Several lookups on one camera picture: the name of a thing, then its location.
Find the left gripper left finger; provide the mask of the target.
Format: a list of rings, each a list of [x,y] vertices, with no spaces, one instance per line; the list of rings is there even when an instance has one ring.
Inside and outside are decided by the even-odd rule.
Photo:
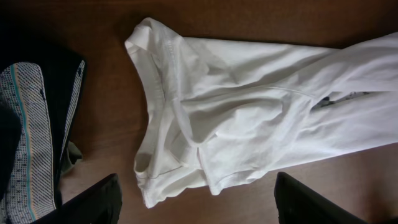
[[[117,174],[110,174],[34,224],[117,224],[122,207]]]

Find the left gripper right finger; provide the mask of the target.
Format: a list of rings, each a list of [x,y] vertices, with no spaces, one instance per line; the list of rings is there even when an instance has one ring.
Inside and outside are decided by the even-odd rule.
[[[274,197],[280,224],[367,224],[285,172],[278,172]]]

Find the white robot print t-shirt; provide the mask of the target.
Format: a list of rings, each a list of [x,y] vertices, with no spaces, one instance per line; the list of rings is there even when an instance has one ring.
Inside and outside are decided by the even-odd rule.
[[[146,207],[397,142],[397,34],[345,49],[182,37],[144,19],[125,47],[149,122],[134,159]]]

